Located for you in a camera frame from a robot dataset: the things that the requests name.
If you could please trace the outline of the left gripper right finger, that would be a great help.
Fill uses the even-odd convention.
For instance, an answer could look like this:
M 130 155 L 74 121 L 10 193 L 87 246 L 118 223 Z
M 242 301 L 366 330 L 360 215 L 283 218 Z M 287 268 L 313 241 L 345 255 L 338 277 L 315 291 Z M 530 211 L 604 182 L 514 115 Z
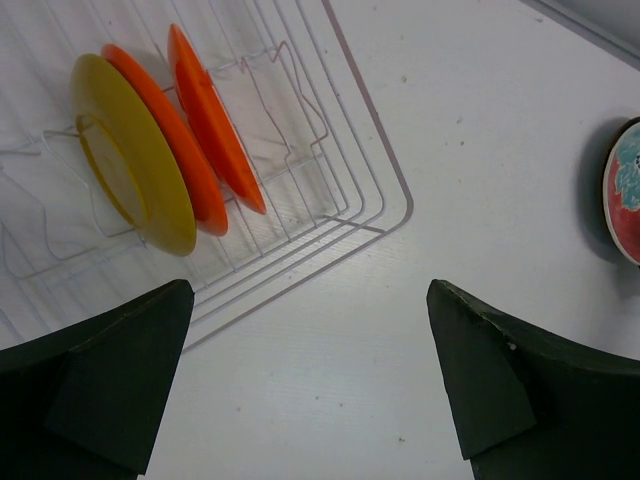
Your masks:
M 477 479 L 636 479 L 639 363 L 546 331 L 446 280 L 426 304 Z

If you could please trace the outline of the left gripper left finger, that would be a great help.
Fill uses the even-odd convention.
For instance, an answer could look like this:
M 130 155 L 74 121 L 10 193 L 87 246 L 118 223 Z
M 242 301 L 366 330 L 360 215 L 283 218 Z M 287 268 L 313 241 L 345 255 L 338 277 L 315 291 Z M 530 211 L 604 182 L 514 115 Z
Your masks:
M 2 350 L 2 478 L 145 474 L 193 308 L 191 284 L 175 279 Z

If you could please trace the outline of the orange plate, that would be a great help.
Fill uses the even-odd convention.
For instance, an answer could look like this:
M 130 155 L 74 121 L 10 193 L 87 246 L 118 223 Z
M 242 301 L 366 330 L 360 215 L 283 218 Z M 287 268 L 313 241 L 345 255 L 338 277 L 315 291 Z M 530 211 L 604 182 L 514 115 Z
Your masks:
M 168 29 L 167 53 L 179 103 L 215 175 L 246 207 L 266 214 L 265 200 L 240 137 L 210 75 L 175 23 Z
M 223 236 L 229 228 L 225 202 L 215 175 L 193 133 L 155 80 L 114 44 L 101 51 L 144 102 L 161 129 L 185 182 L 198 228 Z

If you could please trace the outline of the teal red patterned plate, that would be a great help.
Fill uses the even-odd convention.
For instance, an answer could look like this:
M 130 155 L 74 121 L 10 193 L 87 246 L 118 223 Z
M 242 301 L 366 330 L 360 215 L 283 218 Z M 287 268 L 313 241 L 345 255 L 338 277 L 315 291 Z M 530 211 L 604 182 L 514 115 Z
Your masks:
M 627 120 L 608 146 L 602 173 L 608 233 L 626 260 L 639 266 L 639 118 Z

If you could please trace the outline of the yellow patterned plate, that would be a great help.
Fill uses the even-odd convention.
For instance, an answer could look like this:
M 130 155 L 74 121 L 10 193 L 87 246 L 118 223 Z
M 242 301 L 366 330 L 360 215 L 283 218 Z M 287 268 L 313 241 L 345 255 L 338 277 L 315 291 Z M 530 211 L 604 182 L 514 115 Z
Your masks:
M 106 59 L 87 53 L 74 63 L 70 90 L 82 151 L 115 210 L 154 247 L 191 254 L 197 228 L 187 187 L 134 88 Z

